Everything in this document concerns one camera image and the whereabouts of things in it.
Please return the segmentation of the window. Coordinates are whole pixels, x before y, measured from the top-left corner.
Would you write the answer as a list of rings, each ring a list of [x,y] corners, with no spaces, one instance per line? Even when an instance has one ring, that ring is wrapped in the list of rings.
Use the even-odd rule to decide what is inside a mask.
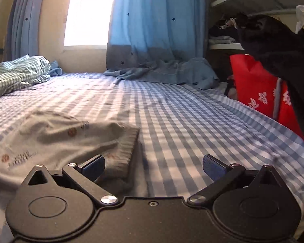
[[[63,45],[105,49],[113,0],[70,0]]]

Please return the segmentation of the blue white checked bedsheet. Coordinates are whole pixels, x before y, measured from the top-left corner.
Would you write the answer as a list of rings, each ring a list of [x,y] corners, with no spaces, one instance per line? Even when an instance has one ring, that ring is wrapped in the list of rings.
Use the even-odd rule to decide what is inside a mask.
[[[187,197],[210,184],[201,166],[206,154],[247,169],[273,165],[302,210],[295,236],[304,232],[304,141],[219,91],[101,74],[53,77],[0,98],[0,142],[38,109],[138,126],[151,196]]]

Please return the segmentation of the grey printed pants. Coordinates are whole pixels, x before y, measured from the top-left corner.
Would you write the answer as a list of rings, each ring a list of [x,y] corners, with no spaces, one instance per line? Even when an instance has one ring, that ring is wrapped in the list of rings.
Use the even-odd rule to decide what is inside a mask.
[[[30,113],[0,141],[0,182],[19,186],[33,166],[61,169],[93,156],[106,161],[94,182],[118,193],[134,186],[139,128],[111,120],[84,121],[48,110]]]

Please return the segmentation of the blue star curtain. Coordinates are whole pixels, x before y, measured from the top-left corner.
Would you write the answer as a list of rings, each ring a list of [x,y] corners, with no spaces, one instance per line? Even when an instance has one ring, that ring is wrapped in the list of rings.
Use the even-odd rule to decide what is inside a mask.
[[[209,0],[114,0],[105,75],[217,87],[218,76],[204,58],[208,9]]]

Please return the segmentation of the black hanging garment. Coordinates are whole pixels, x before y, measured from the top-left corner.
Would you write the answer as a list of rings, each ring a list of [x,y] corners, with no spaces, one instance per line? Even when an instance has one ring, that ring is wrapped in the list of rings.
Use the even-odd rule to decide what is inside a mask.
[[[304,31],[294,33],[269,15],[235,19],[239,41],[246,53],[269,73],[286,81],[292,105],[304,134]]]

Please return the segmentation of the blue left curtain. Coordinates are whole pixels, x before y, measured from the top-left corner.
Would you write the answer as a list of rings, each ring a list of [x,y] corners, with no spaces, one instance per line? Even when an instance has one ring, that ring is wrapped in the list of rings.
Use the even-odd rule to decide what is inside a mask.
[[[4,60],[38,55],[39,18],[43,0],[14,0],[7,24]]]

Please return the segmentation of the green checked duvet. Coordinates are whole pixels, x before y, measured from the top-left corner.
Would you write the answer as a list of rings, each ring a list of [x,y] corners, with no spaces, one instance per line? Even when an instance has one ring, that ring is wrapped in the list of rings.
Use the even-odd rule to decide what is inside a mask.
[[[43,56],[25,55],[21,58],[0,63],[0,97],[61,76],[58,62],[49,62]]]

